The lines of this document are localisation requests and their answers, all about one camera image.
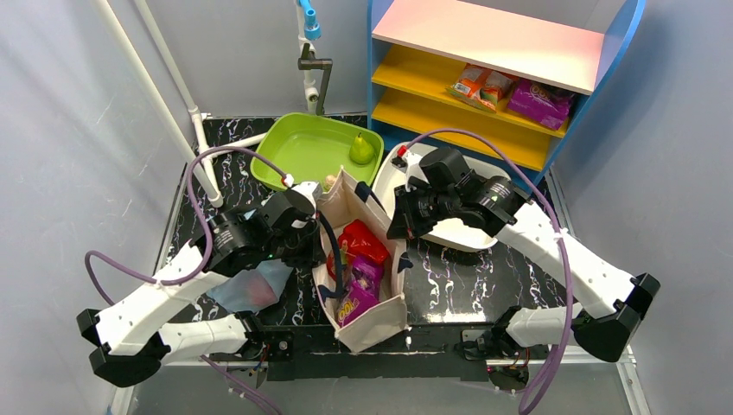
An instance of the light blue cloth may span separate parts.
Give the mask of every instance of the light blue cloth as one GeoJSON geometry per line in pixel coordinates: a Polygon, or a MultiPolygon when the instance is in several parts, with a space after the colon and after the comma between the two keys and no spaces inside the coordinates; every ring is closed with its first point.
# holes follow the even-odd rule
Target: light blue cloth
{"type": "MultiPolygon", "coordinates": [[[[247,219],[254,210],[245,214],[247,219]]],[[[293,269],[283,261],[261,262],[254,270],[242,270],[224,284],[213,287],[207,295],[230,313],[258,312],[280,300],[293,269]]]]}

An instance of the gray wall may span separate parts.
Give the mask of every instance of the gray wall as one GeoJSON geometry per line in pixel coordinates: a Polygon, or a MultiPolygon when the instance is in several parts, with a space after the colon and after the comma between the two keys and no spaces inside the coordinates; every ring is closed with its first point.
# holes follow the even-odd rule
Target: gray wall
{"type": "Polygon", "coordinates": [[[632,345],[656,414],[730,413],[729,0],[649,0],[619,71],[558,159],[583,243],[662,289],[632,345]]]}
{"type": "MultiPolygon", "coordinates": [[[[216,116],[272,116],[306,110],[303,77],[296,68],[292,0],[209,0],[186,2],[185,7],[180,0],[148,3],[202,111],[216,116]]],[[[603,32],[622,0],[471,3],[603,32]]],[[[318,55],[334,60],[326,111],[365,112],[367,0],[313,0],[313,4],[322,25],[318,55]]]]}
{"type": "MultiPolygon", "coordinates": [[[[88,1],[2,2],[0,113],[2,412],[104,413],[83,255],[152,272],[183,162],[88,1]]],[[[137,285],[95,265],[113,298],[137,285]]]]}

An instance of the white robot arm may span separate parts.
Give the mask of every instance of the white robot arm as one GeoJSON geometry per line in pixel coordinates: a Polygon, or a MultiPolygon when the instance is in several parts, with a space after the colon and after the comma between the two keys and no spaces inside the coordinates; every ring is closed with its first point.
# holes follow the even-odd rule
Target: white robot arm
{"type": "Polygon", "coordinates": [[[304,182],[275,193],[249,215],[229,212],[213,217],[213,255],[207,266],[183,284],[166,285],[188,275],[203,260],[204,238],[187,243],[154,276],[124,300],[104,310],[77,316],[83,337],[97,348],[92,370],[119,387],[135,385],[161,365],[201,354],[236,353],[256,329],[245,316],[211,322],[168,323],[201,294],[224,284],[241,270],[282,259],[290,266],[312,267],[324,260],[316,223],[317,182],[304,182]]]}
{"type": "MultiPolygon", "coordinates": [[[[570,235],[557,235],[550,218],[504,177],[485,178],[458,150],[440,148],[425,157],[403,151],[392,161],[407,183],[395,188],[395,213],[387,237],[417,238],[438,221],[460,218],[511,246],[564,284],[557,238],[568,253],[574,295],[571,341],[603,361],[618,361],[660,288],[649,274],[633,277],[606,263],[570,235]]],[[[565,307],[511,308],[482,339],[482,354],[507,356],[534,345],[558,344],[565,307]]]]}

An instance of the orange snack bag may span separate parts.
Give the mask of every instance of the orange snack bag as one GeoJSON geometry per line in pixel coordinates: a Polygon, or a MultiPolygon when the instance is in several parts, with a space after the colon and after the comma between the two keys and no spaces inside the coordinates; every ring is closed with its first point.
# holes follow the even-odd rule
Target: orange snack bag
{"type": "Polygon", "coordinates": [[[467,63],[458,81],[446,90],[474,108],[496,112],[497,104],[517,79],[513,75],[467,63]]]}
{"type": "Polygon", "coordinates": [[[490,111],[496,112],[499,101],[509,93],[509,89],[512,88],[514,81],[517,79],[514,75],[492,70],[476,99],[490,111]]]}
{"type": "Polygon", "coordinates": [[[490,72],[491,70],[485,67],[467,63],[456,83],[446,90],[466,104],[479,108],[476,99],[490,72]]]}

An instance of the black marble surface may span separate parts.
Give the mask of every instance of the black marble surface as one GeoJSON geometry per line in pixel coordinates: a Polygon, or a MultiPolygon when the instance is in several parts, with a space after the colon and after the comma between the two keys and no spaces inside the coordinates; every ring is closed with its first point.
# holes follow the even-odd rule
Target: black marble surface
{"type": "MultiPolygon", "coordinates": [[[[366,116],[336,117],[366,126],[366,116]]],[[[228,144],[266,132],[274,118],[215,119],[204,123],[211,146],[228,144]]],[[[270,190],[249,174],[250,157],[237,154],[219,156],[214,169],[225,196],[220,210],[240,204],[260,203],[270,190]]],[[[544,182],[540,189],[550,199],[544,182]]],[[[205,203],[204,192],[197,195],[207,217],[217,209],[205,203]]],[[[187,197],[183,198],[175,224],[168,258],[178,252],[200,225],[187,197]]],[[[410,324],[446,322],[490,322],[509,306],[529,308],[564,305],[564,289],[513,248],[497,243],[482,252],[458,252],[424,240],[412,241],[408,253],[415,265],[405,274],[405,297],[410,324]]],[[[197,322],[220,318],[226,310],[206,296],[183,310],[174,322],[197,322]]],[[[316,296],[310,270],[294,270],[279,303],[258,313],[265,325],[328,324],[316,296]]]]}

